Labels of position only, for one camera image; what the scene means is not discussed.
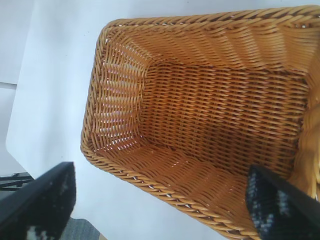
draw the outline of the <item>brown rattan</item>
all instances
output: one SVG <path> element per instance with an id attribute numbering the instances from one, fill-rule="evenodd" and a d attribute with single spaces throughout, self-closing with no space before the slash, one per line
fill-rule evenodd
<path id="1" fill-rule="evenodd" d="M 260 164 L 319 195 L 320 7 L 120 19 L 98 38 L 81 150 L 230 239 Z"/>

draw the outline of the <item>wicker weave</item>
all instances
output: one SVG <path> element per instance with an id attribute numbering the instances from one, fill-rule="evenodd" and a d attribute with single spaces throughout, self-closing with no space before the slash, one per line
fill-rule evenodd
<path id="1" fill-rule="evenodd" d="M 319 194 L 319 16 L 300 6 L 109 23 L 82 152 L 227 238 L 259 239 L 244 200 L 251 164 Z"/>

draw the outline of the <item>gray floor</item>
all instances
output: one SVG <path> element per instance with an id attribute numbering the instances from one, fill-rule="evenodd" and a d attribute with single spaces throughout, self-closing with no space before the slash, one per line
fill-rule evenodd
<path id="1" fill-rule="evenodd" d="M 70 218 L 60 240 L 98 240 L 100 232 L 85 219 Z"/>

